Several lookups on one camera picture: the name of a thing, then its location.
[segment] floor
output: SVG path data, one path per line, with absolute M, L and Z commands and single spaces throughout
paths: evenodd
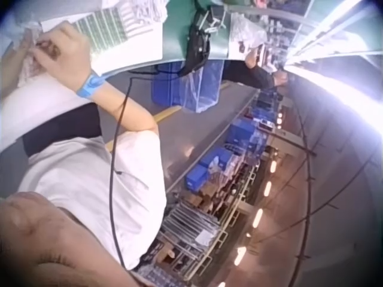
M 130 74 L 122 72 L 108 81 L 122 92 L 127 90 Z M 219 103 L 201 114 L 180 110 L 159 123 L 161 152 L 166 187 L 180 181 L 183 171 L 206 150 L 221 131 L 235 118 L 254 94 L 254 89 L 232 84 L 221 91 Z M 149 81 L 133 82 L 130 97 L 153 115 L 165 108 L 151 101 Z M 100 110 L 105 142 L 113 138 L 115 119 Z M 0 155 L 0 196 L 16 192 L 26 171 L 28 159 L 21 141 L 17 141 Z

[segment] person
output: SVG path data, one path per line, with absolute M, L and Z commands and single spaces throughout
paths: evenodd
M 30 49 L 57 85 L 91 101 L 23 136 L 29 169 L 19 192 L 0 201 L 0 281 L 4 286 L 137 286 L 120 265 L 113 240 L 111 154 L 98 114 L 100 106 L 118 119 L 125 94 L 92 74 L 89 40 L 68 22 L 38 42 L 57 47 L 54 58 L 41 49 L 44 45 Z M 2 77 L 21 67 L 27 46 L 14 52 L 7 65 L 3 58 Z M 96 81 L 92 85 L 89 79 Z M 5 88 L 15 82 L 8 80 Z M 116 147 L 114 224 L 124 264 L 131 270 L 159 231 L 166 196 L 153 116 L 129 98 L 121 124 L 128 132 Z
M 222 80 L 241 83 L 261 90 L 283 86 L 287 83 L 287 73 L 277 70 L 268 73 L 257 65 L 255 50 L 247 54 L 245 61 L 230 60 L 225 63 Z

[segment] ceiling light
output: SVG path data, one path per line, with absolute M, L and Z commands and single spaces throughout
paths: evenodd
M 293 60 L 294 55 L 298 53 L 304 46 L 315 40 L 317 36 L 322 32 L 327 32 L 331 25 L 345 15 L 352 7 L 357 5 L 361 0 L 344 0 L 340 3 L 303 41 L 299 42 L 294 49 L 287 55 L 288 60 Z
M 271 162 L 270 172 L 271 172 L 271 173 L 275 173 L 275 171 L 276 171 L 276 161 L 273 160 L 273 161 Z
M 256 217 L 254 218 L 253 228 L 257 228 L 258 227 L 259 222 L 261 221 L 262 215 L 263 215 L 263 209 L 260 208 L 257 211 Z
M 237 257 L 234 260 L 234 265 L 238 266 L 241 263 L 242 259 L 244 259 L 246 251 L 247 251 L 246 247 L 238 248 L 238 250 L 237 250 L 238 255 L 237 255 Z
M 267 182 L 266 187 L 265 187 L 265 191 L 263 192 L 263 195 L 265 197 L 269 196 L 270 190 L 271 190 L 271 181 Z
M 361 118 L 383 135 L 383 105 L 357 89 L 333 78 L 307 71 L 295 66 L 285 66 L 285 69 L 318 85 L 334 95 L 343 104 L 355 110 Z

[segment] wrist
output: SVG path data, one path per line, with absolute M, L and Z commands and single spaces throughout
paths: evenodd
M 83 97 L 85 99 L 91 99 L 93 94 L 101 88 L 101 86 L 105 83 L 105 78 L 96 75 L 95 73 L 90 73 L 90 75 L 86 78 L 83 85 L 75 91 L 77 96 Z

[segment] black cable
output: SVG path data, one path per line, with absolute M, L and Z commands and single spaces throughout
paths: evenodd
M 129 73 L 131 74 L 135 74 L 135 75 L 159 75 L 159 74 L 171 74 L 171 75 L 174 75 L 174 74 L 177 74 L 179 71 L 177 72 L 172 72 L 172 71 L 163 71 L 163 70 L 160 70 L 158 68 L 158 65 L 155 65 L 154 66 L 155 68 L 155 72 L 138 72 L 138 71 L 129 71 Z
M 171 79 L 164 79 L 164 80 L 162 80 L 162 79 L 132 77 L 132 78 L 129 79 L 129 85 L 127 87 L 125 98 L 124 98 L 124 101 L 122 103 L 121 114 L 120 114 L 120 117 L 118 118 L 117 126 L 116 126 L 115 132 L 114 132 L 114 141 L 113 141 L 113 148 L 112 148 L 112 159 L 111 159 L 110 181 L 109 181 L 109 214 L 110 214 L 110 224 L 111 224 L 111 228 L 112 228 L 113 241 L 114 241 L 114 244 L 115 244 L 115 248 L 116 248 L 116 251 L 117 251 L 118 258 L 120 260 L 120 264 L 121 264 L 121 266 L 124 269 L 126 269 L 126 267 L 125 267 L 123 256 L 121 254 L 121 249 L 120 249 L 120 245 L 118 243 L 117 235 L 115 233 L 114 214 L 113 214 L 113 183 L 114 183 L 114 172 L 115 172 L 115 170 L 114 170 L 115 148 L 117 146 L 118 132 L 120 131 L 121 122 L 122 122 L 122 118 L 124 116 L 127 99 L 129 98 L 130 90 L 132 89 L 133 80 L 143 80 L 143 81 L 153 81 L 153 80 L 156 80 L 156 81 L 173 81 L 173 80 L 177 80 L 179 78 L 180 77 L 175 77 L 175 78 L 171 78 Z

